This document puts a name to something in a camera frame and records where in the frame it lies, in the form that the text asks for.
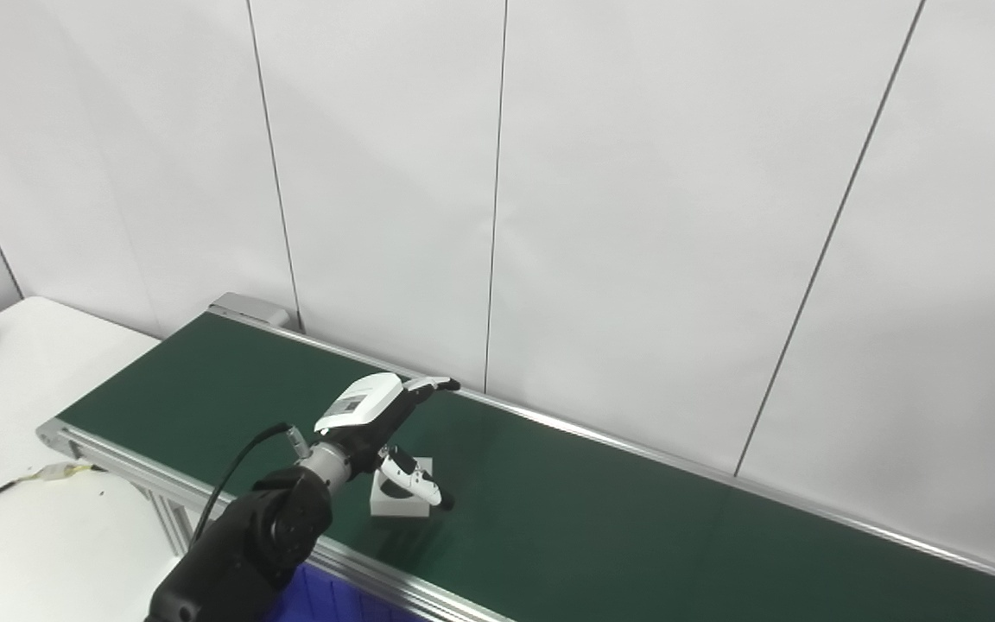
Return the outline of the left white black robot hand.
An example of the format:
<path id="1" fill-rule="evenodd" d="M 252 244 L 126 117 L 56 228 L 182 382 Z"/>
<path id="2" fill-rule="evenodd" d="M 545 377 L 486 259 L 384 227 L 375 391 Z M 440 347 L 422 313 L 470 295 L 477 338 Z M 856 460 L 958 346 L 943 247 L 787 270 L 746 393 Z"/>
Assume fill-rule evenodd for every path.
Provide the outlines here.
<path id="1" fill-rule="evenodd" d="M 392 442 L 415 409 L 438 392 L 458 392 L 458 379 L 423 377 L 403 381 L 380 371 L 352 382 L 314 425 L 315 444 L 300 465 L 335 493 L 359 475 L 382 473 L 395 486 L 432 507 L 450 511 L 453 495 L 443 492 L 417 458 Z"/>

